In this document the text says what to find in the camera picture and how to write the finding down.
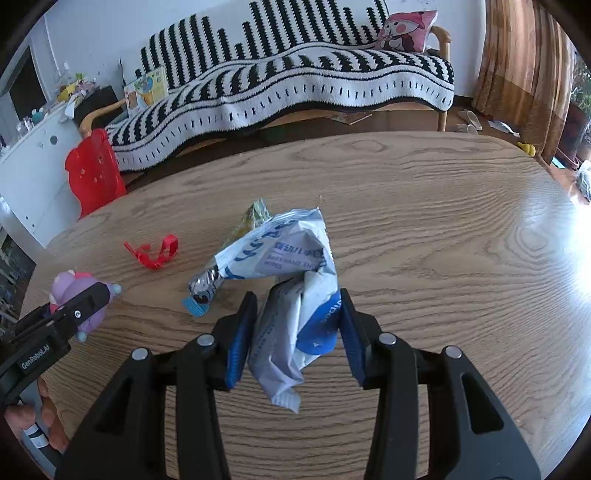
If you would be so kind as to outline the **pink purple toy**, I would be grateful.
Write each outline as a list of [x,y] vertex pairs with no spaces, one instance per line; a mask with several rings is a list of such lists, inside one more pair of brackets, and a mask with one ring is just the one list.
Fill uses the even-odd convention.
[[62,310],[74,322],[76,338],[85,342],[103,322],[107,306],[122,292],[119,284],[102,282],[91,273],[67,270],[53,280],[49,293],[49,311]]

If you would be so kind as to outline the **white cabinet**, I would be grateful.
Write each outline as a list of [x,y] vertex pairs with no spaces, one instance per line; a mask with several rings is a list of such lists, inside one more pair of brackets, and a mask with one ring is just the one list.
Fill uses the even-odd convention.
[[48,114],[1,157],[1,197],[41,246],[69,229],[81,207],[65,169],[67,155],[81,142],[64,107]]

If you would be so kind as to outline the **red plastic kids chair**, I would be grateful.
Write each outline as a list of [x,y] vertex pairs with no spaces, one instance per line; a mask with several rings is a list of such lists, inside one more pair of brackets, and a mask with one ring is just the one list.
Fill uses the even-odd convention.
[[104,129],[95,129],[65,160],[68,183],[81,207],[80,219],[126,194]]

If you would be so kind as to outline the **black speaker box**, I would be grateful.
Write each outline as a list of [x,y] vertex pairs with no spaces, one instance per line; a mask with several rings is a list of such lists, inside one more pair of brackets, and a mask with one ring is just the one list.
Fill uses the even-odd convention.
[[[74,123],[80,126],[82,120],[95,110],[110,106],[118,101],[111,85],[96,89],[87,95],[83,101],[75,108]],[[110,122],[123,113],[123,108],[119,107],[105,115],[95,119],[92,123],[93,128],[105,128]]]

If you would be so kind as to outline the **children picture book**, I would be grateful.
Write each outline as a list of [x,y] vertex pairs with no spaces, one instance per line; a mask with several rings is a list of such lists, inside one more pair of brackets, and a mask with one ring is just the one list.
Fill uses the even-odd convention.
[[164,67],[158,67],[124,87],[128,116],[141,113],[168,95],[168,82]]

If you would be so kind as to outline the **yellow toy on floor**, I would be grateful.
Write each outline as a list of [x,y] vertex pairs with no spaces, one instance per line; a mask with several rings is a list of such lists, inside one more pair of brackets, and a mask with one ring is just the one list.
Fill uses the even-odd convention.
[[537,154],[537,149],[533,144],[518,142],[517,146],[530,157],[535,157]]

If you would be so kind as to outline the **black white striped sofa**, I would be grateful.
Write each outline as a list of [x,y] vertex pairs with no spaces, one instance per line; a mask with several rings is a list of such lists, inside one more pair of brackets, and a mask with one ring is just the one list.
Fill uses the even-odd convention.
[[132,79],[162,70],[169,92],[107,127],[119,168],[144,170],[190,143],[305,109],[417,101],[448,111],[452,64],[380,49],[388,15],[383,1],[229,1],[152,34],[123,65]]

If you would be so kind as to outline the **beige slipper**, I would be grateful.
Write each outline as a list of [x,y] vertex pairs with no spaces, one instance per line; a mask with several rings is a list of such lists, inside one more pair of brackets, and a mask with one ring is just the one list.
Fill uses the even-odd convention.
[[458,124],[454,127],[454,131],[457,133],[466,133],[472,135],[478,135],[477,128],[472,124]]
[[474,112],[470,110],[462,110],[459,112],[459,116],[468,124],[471,124],[477,131],[483,130],[482,124]]

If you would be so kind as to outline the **brown striped curtain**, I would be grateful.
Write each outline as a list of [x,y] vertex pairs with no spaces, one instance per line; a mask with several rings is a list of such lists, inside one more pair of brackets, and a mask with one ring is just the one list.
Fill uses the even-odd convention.
[[490,0],[472,105],[512,126],[550,163],[567,119],[574,64],[573,43],[542,2]]

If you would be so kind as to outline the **pink cartoon cushion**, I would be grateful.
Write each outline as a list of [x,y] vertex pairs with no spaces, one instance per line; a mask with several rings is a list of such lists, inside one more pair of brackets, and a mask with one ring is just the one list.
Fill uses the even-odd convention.
[[384,22],[375,48],[385,51],[423,53],[437,18],[437,10],[393,14]]

